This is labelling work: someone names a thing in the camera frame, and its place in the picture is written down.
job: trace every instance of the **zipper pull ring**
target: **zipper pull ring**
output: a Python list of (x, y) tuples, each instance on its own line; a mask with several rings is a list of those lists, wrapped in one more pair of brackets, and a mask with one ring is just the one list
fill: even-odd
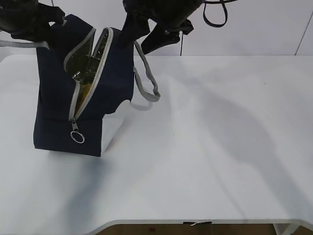
[[(72, 139), (73, 139), (76, 143), (79, 143), (79, 144), (85, 143), (85, 136), (79, 132), (79, 129), (78, 129), (78, 125), (77, 125), (77, 123), (76, 123), (76, 120), (73, 119), (73, 120), (71, 121), (71, 123), (72, 123), (73, 131), (70, 133), (70, 136), (72, 137)], [(81, 138), (81, 141), (79, 141), (74, 135), (79, 135), (80, 138)]]

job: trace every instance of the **black cable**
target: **black cable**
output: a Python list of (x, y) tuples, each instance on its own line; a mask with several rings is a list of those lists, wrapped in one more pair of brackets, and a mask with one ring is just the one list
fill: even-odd
[[(227, 23), (227, 21), (228, 21), (228, 11), (227, 11), (227, 8), (226, 8), (226, 3), (230, 3), (230, 2), (233, 2), (233, 1), (237, 1), (237, 0), (203, 1), (203, 3), (204, 3), (203, 19), (206, 22), (206, 24), (211, 26), (211, 27), (214, 27), (214, 28), (221, 28), (221, 27), (223, 27)], [(224, 23), (222, 23), (222, 24), (212, 23), (206, 17), (206, 13), (205, 12), (206, 12), (206, 6), (208, 4), (221, 4), (222, 5), (224, 13), (225, 13), (225, 22)]]

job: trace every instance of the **gray handle strap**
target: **gray handle strap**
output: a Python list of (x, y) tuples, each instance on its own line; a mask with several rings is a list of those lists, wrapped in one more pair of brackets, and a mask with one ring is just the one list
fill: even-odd
[(0, 40), (0, 47), (17, 47), (17, 48), (37, 48), (37, 47), (45, 47), (49, 49), (49, 45), (47, 42), (41, 43), (19, 43), (19, 42), (11, 42)]
[(149, 63), (147, 61), (147, 58), (146, 58), (145, 54), (143, 53), (143, 51), (141, 49), (141, 46), (139, 45), (139, 43), (137, 41), (135, 41), (134, 45), (135, 45), (135, 47), (136, 47), (136, 49), (137, 49), (137, 51), (139, 53), (139, 56), (141, 57), (144, 65), (145, 65), (146, 75), (147, 75), (148, 79), (152, 82), (152, 85), (154, 87), (153, 94), (147, 92), (146, 89), (142, 85), (142, 81), (141, 81), (140, 75), (139, 75), (136, 67), (134, 67), (135, 80), (136, 80), (136, 84), (138, 86), (139, 92), (141, 93), (141, 95), (147, 101), (158, 102), (160, 100), (160, 98), (161, 98), (161, 95), (158, 92), (158, 85), (157, 85), (157, 82), (156, 82), (152, 72), (151, 72), (151, 69), (150, 69)]

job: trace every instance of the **white table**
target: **white table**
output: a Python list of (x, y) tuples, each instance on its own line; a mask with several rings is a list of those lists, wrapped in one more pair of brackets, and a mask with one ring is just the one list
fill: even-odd
[(186, 221), (313, 229), (313, 57), (149, 61), (162, 99), (136, 91), (101, 159), (35, 150), (36, 57), (0, 63), (0, 234)]

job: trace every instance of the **navy blue bag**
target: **navy blue bag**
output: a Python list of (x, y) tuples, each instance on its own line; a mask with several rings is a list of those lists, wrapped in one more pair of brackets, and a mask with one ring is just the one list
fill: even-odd
[[(35, 148), (100, 157), (124, 121), (134, 80), (151, 102), (160, 99), (157, 83), (135, 42), (154, 86), (153, 94), (142, 87), (134, 67), (134, 46), (120, 46), (120, 30), (105, 28), (92, 52), (95, 29), (80, 18), (69, 15), (64, 25), (52, 29), (56, 38), (53, 48), (46, 43), (33, 44), (40, 78)], [(30, 45), (2, 42), (2, 46)], [(87, 80), (86, 84), (79, 79)]]

